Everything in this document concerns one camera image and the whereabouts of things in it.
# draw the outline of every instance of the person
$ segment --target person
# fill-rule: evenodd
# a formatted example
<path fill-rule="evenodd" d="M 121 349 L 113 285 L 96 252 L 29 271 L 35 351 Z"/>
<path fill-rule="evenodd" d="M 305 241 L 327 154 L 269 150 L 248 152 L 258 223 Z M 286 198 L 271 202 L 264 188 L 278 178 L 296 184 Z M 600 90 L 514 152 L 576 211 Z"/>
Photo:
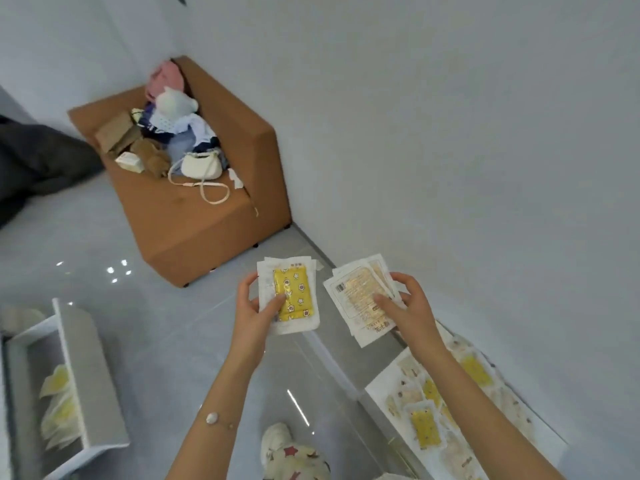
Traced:
<path fill-rule="evenodd" d="M 401 293 L 406 309 L 384 296 L 377 295 L 374 300 L 395 321 L 413 357 L 428 371 L 486 475 L 491 480 L 562 480 L 447 350 L 418 281 L 403 273 L 391 273 L 391 277 L 408 291 Z M 249 381 L 264 355 L 271 320 L 285 300 L 284 295 L 276 296 L 260 312 L 258 298 L 249 300 L 249 286 L 256 278 L 257 273 L 252 273 L 238 285 L 228 357 L 166 480 L 227 477 Z M 268 428 L 260 454 L 268 480 L 329 480 L 331 476 L 322 455 L 294 443 L 282 423 Z"/>

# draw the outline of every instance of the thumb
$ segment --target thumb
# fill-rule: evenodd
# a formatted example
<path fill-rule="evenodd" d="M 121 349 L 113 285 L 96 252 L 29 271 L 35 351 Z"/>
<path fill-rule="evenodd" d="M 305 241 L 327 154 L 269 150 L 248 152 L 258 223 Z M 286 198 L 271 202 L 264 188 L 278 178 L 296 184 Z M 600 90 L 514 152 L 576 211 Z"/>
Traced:
<path fill-rule="evenodd" d="M 386 313 L 391 320 L 397 322 L 397 318 L 402 316 L 404 310 L 397 306 L 391 299 L 387 296 L 381 294 L 373 295 L 373 301 L 376 302 L 376 305 L 382 308 L 384 313 Z"/>
<path fill-rule="evenodd" d="M 279 309 L 282 308 L 286 299 L 287 297 L 284 293 L 276 295 L 275 298 L 267 303 L 267 306 L 265 306 L 264 310 L 260 312 L 260 315 L 265 316 L 265 320 L 271 320 L 273 316 L 278 313 Z"/>

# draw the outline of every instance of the white shoulder bag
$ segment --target white shoulder bag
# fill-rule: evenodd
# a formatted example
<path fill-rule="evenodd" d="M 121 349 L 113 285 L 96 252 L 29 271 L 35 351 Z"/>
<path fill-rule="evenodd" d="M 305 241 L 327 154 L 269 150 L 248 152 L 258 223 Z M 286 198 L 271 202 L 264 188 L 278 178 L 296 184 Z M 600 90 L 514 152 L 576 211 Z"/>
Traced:
<path fill-rule="evenodd" d="M 215 149 L 212 152 L 207 153 L 187 153 L 181 160 L 174 163 L 169 169 L 169 182 L 173 185 L 181 185 L 183 187 L 200 187 L 200 195 L 205 202 L 212 205 L 227 201 L 231 195 L 231 189 L 228 185 L 219 184 L 217 182 L 206 182 L 206 180 L 213 180 L 222 175 L 222 164 L 220 163 L 219 149 Z M 185 177 L 199 180 L 199 182 L 188 182 L 185 184 L 178 184 L 171 178 L 172 173 L 176 168 L 180 166 L 180 170 Z M 227 189 L 227 194 L 224 198 L 216 201 L 210 201 L 204 195 L 204 187 L 224 187 Z"/>

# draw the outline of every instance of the brown teddy bear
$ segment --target brown teddy bear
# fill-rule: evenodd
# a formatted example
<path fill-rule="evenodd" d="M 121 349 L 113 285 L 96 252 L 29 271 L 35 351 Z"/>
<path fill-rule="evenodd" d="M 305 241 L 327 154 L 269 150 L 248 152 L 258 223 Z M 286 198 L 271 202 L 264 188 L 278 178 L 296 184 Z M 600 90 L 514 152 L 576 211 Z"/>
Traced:
<path fill-rule="evenodd" d="M 171 168 L 171 158 L 157 141 L 151 138 L 140 138 L 133 142 L 130 152 L 135 153 L 154 177 L 166 177 Z"/>

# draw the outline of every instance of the finger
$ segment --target finger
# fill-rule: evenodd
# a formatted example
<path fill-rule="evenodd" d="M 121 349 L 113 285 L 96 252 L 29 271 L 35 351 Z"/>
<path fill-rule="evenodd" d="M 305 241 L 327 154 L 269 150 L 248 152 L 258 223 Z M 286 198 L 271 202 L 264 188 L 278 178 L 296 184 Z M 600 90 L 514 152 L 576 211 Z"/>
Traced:
<path fill-rule="evenodd" d="M 396 273 L 395 271 L 389 274 L 394 279 L 394 281 L 404 284 L 409 293 L 424 295 L 424 291 L 422 291 L 420 283 L 418 283 L 418 280 L 416 280 L 413 276 L 404 273 Z"/>
<path fill-rule="evenodd" d="M 286 299 L 287 297 L 284 293 L 276 295 L 275 298 L 267 303 L 267 306 L 264 307 L 264 310 L 261 311 L 259 315 L 264 316 L 265 321 L 271 322 L 271 319 L 276 313 L 278 313 L 278 310 L 282 308 Z"/>
<path fill-rule="evenodd" d="M 258 277 L 258 272 L 254 271 L 247 274 L 242 281 L 238 283 L 238 291 L 236 295 L 236 304 L 246 303 L 249 301 L 249 286 Z"/>
<path fill-rule="evenodd" d="M 411 301 L 411 295 L 409 293 L 405 293 L 404 291 L 400 291 L 400 298 L 404 301 L 406 306 L 409 306 L 409 302 Z"/>
<path fill-rule="evenodd" d="M 373 301 L 376 302 L 376 305 L 382 308 L 384 313 L 386 313 L 389 318 L 393 321 L 397 321 L 397 318 L 400 317 L 402 320 L 402 312 L 404 311 L 402 308 L 397 306 L 389 297 L 386 297 L 381 294 L 373 295 Z"/>

